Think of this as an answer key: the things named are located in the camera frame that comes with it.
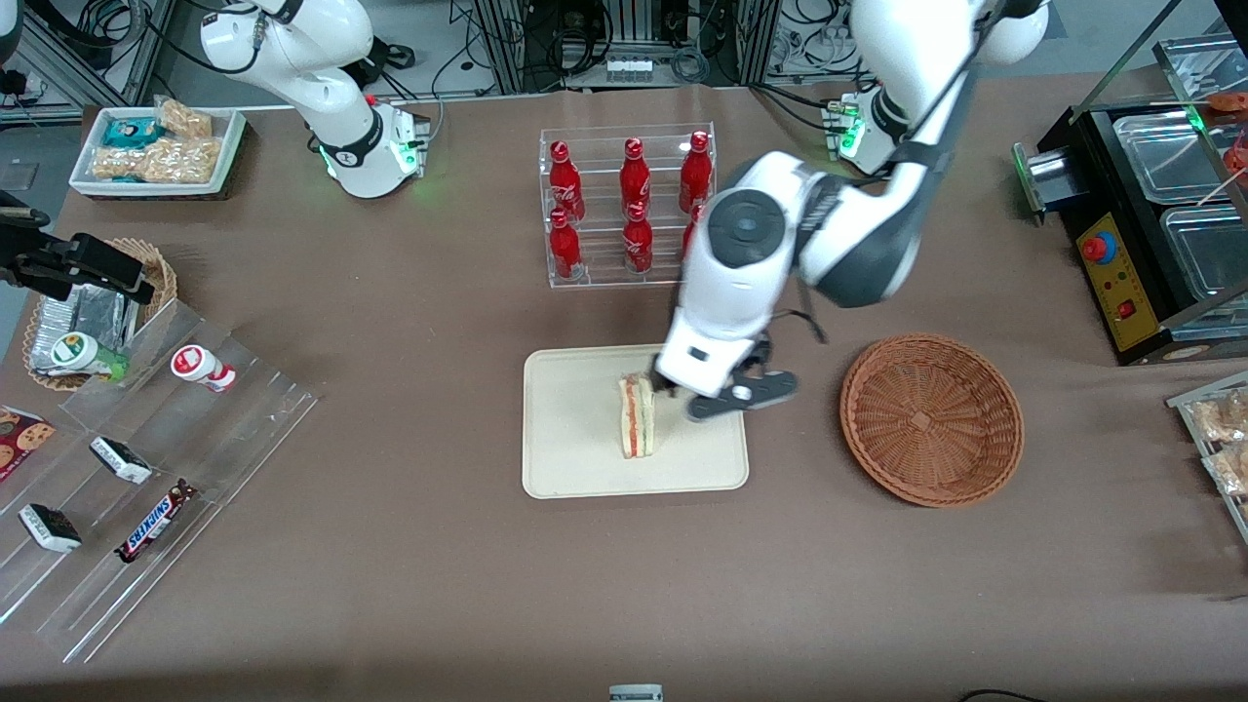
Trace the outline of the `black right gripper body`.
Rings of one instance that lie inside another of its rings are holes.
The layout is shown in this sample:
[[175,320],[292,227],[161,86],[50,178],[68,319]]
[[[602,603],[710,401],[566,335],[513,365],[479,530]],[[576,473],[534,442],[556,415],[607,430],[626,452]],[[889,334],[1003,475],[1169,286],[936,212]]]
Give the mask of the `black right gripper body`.
[[2,239],[1,280],[14,289],[29,289],[47,299],[67,299],[74,284],[55,239]]

